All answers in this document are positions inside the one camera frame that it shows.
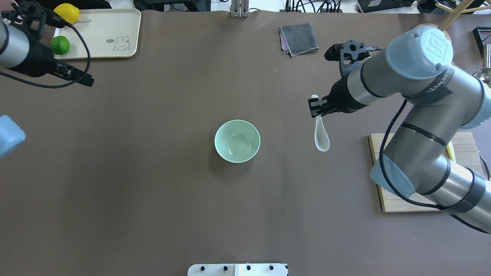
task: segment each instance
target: metal ladle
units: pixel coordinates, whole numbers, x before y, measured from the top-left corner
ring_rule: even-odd
[[[485,84],[491,87],[491,44],[486,44],[483,47],[483,68],[474,73],[474,76],[482,80]]]

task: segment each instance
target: black tape band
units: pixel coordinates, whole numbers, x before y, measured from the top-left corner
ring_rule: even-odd
[[[405,127],[407,129],[414,130],[414,131],[418,132],[419,134],[422,134],[422,135],[430,138],[431,140],[439,143],[440,145],[442,145],[444,147],[446,147],[447,144],[448,144],[442,138],[440,138],[440,137],[434,135],[433,133],[428,132],[428,131],[426,131],[426,130],[424,130],[422,128],[419,128],[419,127],[417,127],[415,125],[411,125],[411,124],[408,124],[408,123],[404,122],[404,123],[401,124],[401,127]]]
[[[415,106],[430,105],[440,101],[441,99],[452,94],[452,91],[447,88],[447,84],[454,76],[454,73],[455,69],[448,67],[424,90],[405,98]]]
[[[474,174],[474,171],[471,169],[467,167],[466,169],[472,174],[472,183],[469,192],[459,202],[442,210],[447,214],[455,215],[470,211],[476,207],[486,192],[486,179]]]
[[[368,88],[367,84],[365,83],[365,79],[363,78],[363,67],[364,67],[364,66],[365,66],[365,63],[364,63],[362,66],[361,66],[361,69],[360,69],[360,80],[361,80],[361,84],[363,84],[363,87],[365,88],[365,90],[366,90],[368,93],[370,93],[370,95],[372,95],[372,96],[374,96],[374,97],[377,97],[377,98],[381,98],[381,99],[385,98],[385,97],[382,97],[382,96],[379,96],[379,95],[375,94],[374,92],[372,92],[372,91],[371,91],[371,90]]]
[[[9,36],[10,36],[10,33],[8,32],[8,29],[7,29],[7,24],[2,23],[2,25],[5,28],[5,42],[2,45],[2,47],[0,48],[0,55],[3,54],[3,51],[5,51],[5,49],[7,49],[8,39],[9,39]]]
[[[433,189],[429,190],[426,193],[420,193],[420,195],[429,195],[429,194],[432,194],[432,193],[436,192],[438,189],[441,188],[441,186],[443,186],[443,184],[445,183],[445,181],[447,181],[449,175],[450,175],[450,160],[447,159],[447,170],[445,171],[445,175],[440,180],[440,182],[438,183],[438,185],[436,185]]]

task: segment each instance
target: robot logo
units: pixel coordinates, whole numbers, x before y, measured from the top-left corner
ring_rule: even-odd
[[[444,38],[436,36],[433,33],[430,33],[430,37],[426,40],[426,50],[431,52],[438,58],[444,58],[445,53],[448,51],[448,41]]]

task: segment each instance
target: beige tray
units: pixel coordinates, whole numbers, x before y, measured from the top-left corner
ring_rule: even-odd
[[[82,35],[90,57],[130,57],[136,53],[141,14],[137,9],[81,10],[73,26]],[[70,50],[58,59],[86,58],[87,53],[77,34],[70,28],[56,29],[70,42]]]

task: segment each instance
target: lime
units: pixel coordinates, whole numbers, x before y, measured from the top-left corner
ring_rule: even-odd
[[[57,13],[66,22],[73,24],[79,18],[79,9],[72,4],[64,3],[60,4],[53,11]]]
[[[63,35],[53,37],[50,43],[51,50],[57,55],[63,55],[70,50],[70,42]]]

